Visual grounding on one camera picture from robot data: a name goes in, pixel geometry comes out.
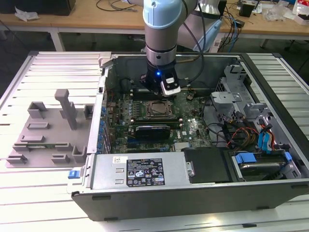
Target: blue tab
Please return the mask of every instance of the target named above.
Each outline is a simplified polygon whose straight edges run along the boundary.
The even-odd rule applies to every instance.
[[[285,152],[284,155],[285,155],[285,157],[288,161],[292,161],[292,156],[291,156],[290,152]]]
[[[235,156],[236,161],[238,164],[240,163],[255,163],[256,162],[256,158],[254,156],[253,153],[239,153]]]
[[[263,146],[263,137],[264,137],[264,133],[260,133],[259,134],[259,140],[257,142],[257,145],[258,145],[259,148],[262,148],[262,146]]]
[[[236,158],[236,161],[237,161],[238,164],[243,163],[242,158],[239,154],[236,155],[235,158]]]
[[[77,170],[71,170],[69,172],[69,176],[68,176],[68,179],[79,179],[79,173],[80,171],[77,171]]]
[[[266,151],[267,153],[270,152],[270,151],[268,151],[268,147],[267,147],[268,140],[269,140],[269,134],[266,133],[266,134],[265,134],[265,137],[264,137],[264,141],[263,141],[262,150],[263,150],[263,151]]]

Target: slotted aluminum table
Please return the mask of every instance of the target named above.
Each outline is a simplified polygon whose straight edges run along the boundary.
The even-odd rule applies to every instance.
[[[28,56],[0,100],[0,158],[7,157],[28,117],[31,101],[60,108],[57,88],[68,88],[75,107],[95,102],[99,52],[41,52]],[[309,137],[308,87],[281,58],[249,54]],[[258,88],[253,85],[260,101]],[[309,228],[309,195],[261,211],[93,222],[67,193],[70,168],[6,169],[0,161],[0,231],[299,231]],[[245,228],[245,224],[257,227]]]

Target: gray plastic mount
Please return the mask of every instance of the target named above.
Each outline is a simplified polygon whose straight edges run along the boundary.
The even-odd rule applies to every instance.
[[[30,116],[6,158],[8,168],[84,165],[93,105],[75,109],[68,96],[67,89],[55,93],[62,109],[47,109],[43,102],[30,104]]]

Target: motherboard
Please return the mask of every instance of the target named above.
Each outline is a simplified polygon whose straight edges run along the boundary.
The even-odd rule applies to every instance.
[[[202,123],[205,97],[184,90],[172,98],[156,99],[143,91],[108,91],[107,116],[111,153],[176,152],[210,146]]]

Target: psu label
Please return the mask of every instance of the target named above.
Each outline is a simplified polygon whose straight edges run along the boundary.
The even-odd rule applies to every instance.
[[[129,187],[165,185],[162,159],[128,159],[126,171]]]

